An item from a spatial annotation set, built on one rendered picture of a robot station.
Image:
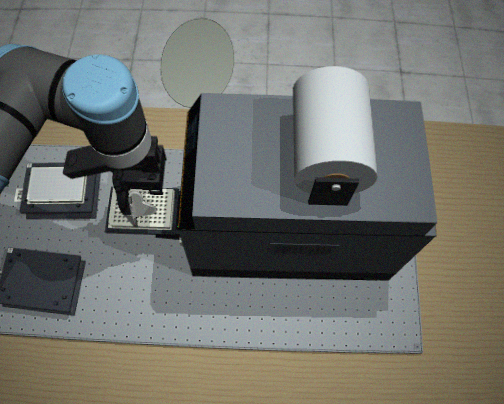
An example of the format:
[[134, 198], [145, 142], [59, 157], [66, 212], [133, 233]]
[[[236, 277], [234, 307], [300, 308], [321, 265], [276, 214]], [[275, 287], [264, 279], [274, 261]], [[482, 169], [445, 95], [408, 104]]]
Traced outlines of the white roll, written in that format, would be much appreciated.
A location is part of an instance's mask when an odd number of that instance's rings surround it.
[[316, 177], [359, 179], [354, 192], [377, 181], [369, 84], [358, 71], [321, 67], [293, 86], [294, 183], [311, 194]]

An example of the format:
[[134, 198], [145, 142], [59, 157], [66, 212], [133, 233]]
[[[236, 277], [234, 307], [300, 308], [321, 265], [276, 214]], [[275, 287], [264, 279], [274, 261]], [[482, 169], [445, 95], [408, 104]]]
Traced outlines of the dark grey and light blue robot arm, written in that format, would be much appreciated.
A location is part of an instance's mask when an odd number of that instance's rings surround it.
[[132, 167], [151, 147], [137, 84], [121, 61], [7, 44], [0, 47], [0, 194], [47, 119], [82, 130], [90, 142], [67, 152], [70, 179]]

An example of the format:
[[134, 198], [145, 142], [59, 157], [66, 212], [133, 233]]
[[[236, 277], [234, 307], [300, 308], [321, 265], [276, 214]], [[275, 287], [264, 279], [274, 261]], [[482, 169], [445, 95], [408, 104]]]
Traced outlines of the white label with black text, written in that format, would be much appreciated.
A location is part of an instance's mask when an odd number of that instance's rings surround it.
[[14, 202], [21, 201], [22, 190], [23, 189], [16, 189], [16, 194], [15, 194], [15, 200], [14, 200]]

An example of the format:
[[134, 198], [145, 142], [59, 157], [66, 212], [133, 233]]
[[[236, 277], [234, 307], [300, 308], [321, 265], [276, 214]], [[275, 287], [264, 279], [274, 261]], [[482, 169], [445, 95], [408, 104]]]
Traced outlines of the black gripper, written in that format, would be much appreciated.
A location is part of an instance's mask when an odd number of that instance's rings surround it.
[[[134, 227], [138, 227], [136, 217], [155, 214], [157, 209], [154, 205], [146, 203], [140, 192], [130, 190], [149, 190], [150, 195], [163, 195], [164, 170], [167, 158], [163, 145], [157, 145], [157, 136], [151, 136], [151, 147], [143, 160], [132, 167], [110, 171], [113, 173], [112, 182], [116, 192], [118, 207], [122, 215], [124, 215]], [[163, 155], [160, 152], [163, 152]], [[155, 159], [156, 154], [157, 160]], [[148, 187], [130, 185], [147, 185]], [[149, 187], [151, 190], [158, 191], [151, 191]]]

